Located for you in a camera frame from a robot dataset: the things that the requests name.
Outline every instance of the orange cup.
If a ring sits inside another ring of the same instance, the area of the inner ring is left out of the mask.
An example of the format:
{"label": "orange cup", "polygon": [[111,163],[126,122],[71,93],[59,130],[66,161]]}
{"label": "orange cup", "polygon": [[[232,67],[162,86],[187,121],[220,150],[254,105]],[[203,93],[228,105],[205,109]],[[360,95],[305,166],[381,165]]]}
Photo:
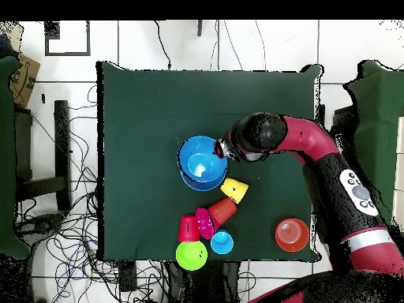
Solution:
{"label": "orange cup", "polygon": [[276,227],[275,240],[287,252],[302,250],[309,239],[309,228],[300,219],[284,219]]}
{"label": "orange cup", "polygon": [[208,210],[211,213],[214,223],[221,226],[236,212],[237,207],[233,200],[227,197],[210,206]]}

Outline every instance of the dark green cloth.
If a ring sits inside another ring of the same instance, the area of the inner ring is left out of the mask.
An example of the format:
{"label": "dark green cloth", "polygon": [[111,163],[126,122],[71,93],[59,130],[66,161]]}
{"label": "dark green cloth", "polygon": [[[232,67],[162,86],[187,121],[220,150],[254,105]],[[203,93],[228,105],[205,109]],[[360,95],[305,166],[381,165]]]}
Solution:
{"label": "dark green cloth", "polygon": [[355,81],[346,85],[359,114],[355,133],[357,160],[380,192],[376,204],[391,222],[395,190],[398,118],[404,116],[404,71],[383,69],[374,61],[360,64]]}
{"label": "dark green cloth", "polygon": [[21,67],[16,57],[0,59],[0,253],[17,259],[30,254],[29,247],[14,236],[16,208],[16,148],[14,139],[14,103],[9,79]]}
{"label": "dark green cloth", "polygon": [[[117,260],[174,260],[181,216],[225,197],[219,187],[197,192],[182,181],[177,152],[184,140],[219,139],[257,111],[313,118],[314,80],[321,71],[318,65],[302,73],[125,71],[102,65],[104,257]],[[208,259],[317,260],[309,245],[289,253],[275,242],[282,219],[296,217],[310,226],[311,202],[295,156],[229,161],[226,176],[249,190],[223,225],[233,250],[219,256],[201,238]]]}

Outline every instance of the blue bowl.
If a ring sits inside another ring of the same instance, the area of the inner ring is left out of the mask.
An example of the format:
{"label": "blue bowl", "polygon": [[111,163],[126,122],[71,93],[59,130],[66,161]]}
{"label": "blue bowl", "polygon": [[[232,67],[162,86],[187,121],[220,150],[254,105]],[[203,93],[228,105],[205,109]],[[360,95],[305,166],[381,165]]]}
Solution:
{"label": "blue bowl", "polygon": [[227,159],[220,159],[213,153],[215,142],[210,137],[191,137],[178,150],[177,161],[182,179],[192,189],[214,189],[226,176]]}

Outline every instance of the cardboard box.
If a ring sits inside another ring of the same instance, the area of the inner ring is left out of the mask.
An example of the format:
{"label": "cardboard box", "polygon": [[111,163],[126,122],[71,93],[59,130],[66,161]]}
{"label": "cardboard box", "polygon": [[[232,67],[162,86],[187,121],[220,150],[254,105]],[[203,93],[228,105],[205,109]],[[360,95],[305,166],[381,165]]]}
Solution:
{"label": "cardboard box", "polygon": [[11,76],[9,87],[13,93],[14,102],[22,107],[26,107],[34,88],[40,64],[22,54],[18,58],[22,67]]}

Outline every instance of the yellow cup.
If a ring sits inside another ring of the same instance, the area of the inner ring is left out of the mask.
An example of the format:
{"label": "yellow cup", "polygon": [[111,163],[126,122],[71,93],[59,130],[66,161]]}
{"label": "yellow cup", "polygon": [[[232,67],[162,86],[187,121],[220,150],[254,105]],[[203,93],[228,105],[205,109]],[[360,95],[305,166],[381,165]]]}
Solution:
{"label": "yellow cup", "polygon": [[223,185],[220,187],[220,190],[233,200],[235,204],[239,204],[248,188],[249,186],[242,182],[226,178]]}

